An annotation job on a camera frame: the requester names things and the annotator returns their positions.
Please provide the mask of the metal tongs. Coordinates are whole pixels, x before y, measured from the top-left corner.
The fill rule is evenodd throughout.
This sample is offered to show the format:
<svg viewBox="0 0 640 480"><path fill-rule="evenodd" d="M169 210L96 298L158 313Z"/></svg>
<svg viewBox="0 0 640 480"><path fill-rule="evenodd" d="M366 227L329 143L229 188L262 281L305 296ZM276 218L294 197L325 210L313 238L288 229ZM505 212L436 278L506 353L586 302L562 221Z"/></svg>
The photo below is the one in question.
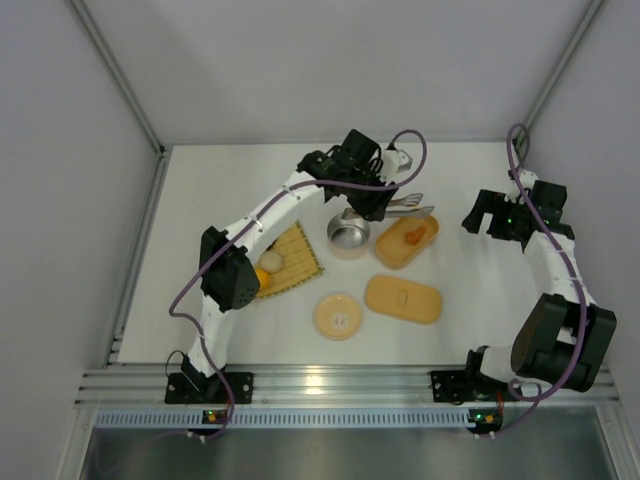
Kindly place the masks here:
<svg viewBox="0 0 640 480"><path fill-rule="evenodd" d="M405 197L392 199L384 211L385 218L427 218L434 211L434 206L421 206L424 195L422 193L412 193Z"/></svg>

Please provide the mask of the orange fried food piece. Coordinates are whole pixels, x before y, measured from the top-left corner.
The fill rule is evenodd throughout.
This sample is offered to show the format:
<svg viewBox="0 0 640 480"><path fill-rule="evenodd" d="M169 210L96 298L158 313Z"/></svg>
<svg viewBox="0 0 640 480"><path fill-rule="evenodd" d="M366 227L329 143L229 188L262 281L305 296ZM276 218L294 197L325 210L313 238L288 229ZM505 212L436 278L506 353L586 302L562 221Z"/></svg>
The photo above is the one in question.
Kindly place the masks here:
<svg viewBox="0 0 640 480"><path fill-rule="evenodd" d="M427 229L425 226L420 226L415 230L406 232L404 236L405 243L411 246L418 245L421 242L422 237L426 234L426 231Z"/></svg>

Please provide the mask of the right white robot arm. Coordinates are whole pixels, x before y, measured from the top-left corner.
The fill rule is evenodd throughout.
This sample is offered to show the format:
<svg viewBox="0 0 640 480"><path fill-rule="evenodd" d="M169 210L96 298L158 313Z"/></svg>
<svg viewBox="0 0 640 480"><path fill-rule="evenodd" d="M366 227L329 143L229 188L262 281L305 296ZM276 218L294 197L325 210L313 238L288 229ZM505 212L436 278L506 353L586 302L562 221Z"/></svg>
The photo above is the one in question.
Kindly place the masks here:
<svg viewBox="0 0 640 480"><path fill-rule="evenodd" d="M561 221L567 200L564 186L535 180L525 189L554 239L540 228L522 195L481 190L462 222L477 233L486 214L487 234L521 245L534 276L538 300L510 347L481 350L479 373L501 382L529 378L555 384L571 366L578 340L580 315L585 333L580 355L564 389L586 392L593 385L617 326L615 314L597 305L579 274L575 235Z"/></svg>

